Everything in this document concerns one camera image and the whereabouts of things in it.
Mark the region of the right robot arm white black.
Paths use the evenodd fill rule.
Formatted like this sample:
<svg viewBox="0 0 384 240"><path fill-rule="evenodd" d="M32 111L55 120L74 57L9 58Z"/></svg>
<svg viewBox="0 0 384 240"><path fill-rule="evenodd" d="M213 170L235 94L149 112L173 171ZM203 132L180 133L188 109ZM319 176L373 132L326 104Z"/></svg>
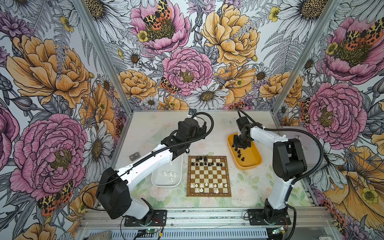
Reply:
<svg viewBox="0 0 384 240"><path fill-rule="evenodd" d="M273 151L272 167L276 180L263 209L264 221L271 224L287 215L293 180L307 170L301 142L279 135L278 129L268 129L251 123L247 117L239 117L236 123L239 132L234 136L235 147L245 150L257 140Z"/></svg>

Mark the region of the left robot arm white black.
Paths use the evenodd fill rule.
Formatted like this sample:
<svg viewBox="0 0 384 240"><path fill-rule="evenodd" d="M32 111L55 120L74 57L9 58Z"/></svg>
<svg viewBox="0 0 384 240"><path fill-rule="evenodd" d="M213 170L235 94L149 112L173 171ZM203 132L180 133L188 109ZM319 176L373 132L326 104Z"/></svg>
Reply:
<svg viewBox="0 0 384 240"><path fill-rule="evenodd" d="M100 179L96 197L111 219L122 216L149 221L152 207L145 200L131 198L131 192L159 167L171 163L186 153L191 143L204 139L213 128L199 125L194 118L178 123L178 129L165 137L155 149L126 167L106 169Z"/></svg>

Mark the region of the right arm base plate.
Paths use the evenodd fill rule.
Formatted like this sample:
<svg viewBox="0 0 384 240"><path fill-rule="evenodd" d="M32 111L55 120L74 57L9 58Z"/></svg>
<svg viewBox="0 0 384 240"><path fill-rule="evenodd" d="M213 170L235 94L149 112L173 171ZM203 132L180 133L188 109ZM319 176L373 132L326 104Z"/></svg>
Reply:
<svg viewBox="0 0 384 240"><path fill-rule="evenodd" d="M276 211L270 209L249 209L245 214L245 219L250 222L251 226L289 226L292 224L288 214L288 208Z"/></svg>

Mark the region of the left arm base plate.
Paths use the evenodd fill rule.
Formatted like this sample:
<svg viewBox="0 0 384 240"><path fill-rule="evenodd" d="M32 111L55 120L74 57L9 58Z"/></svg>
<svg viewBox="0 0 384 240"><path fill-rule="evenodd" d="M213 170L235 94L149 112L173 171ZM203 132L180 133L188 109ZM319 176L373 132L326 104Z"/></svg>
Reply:
<svg viewBox="0 0 384 240"><path fill-rule="evenodd" d="M125 227L164 227L167 222L167 210L150 210L141 220L127 217Z"/></svg>

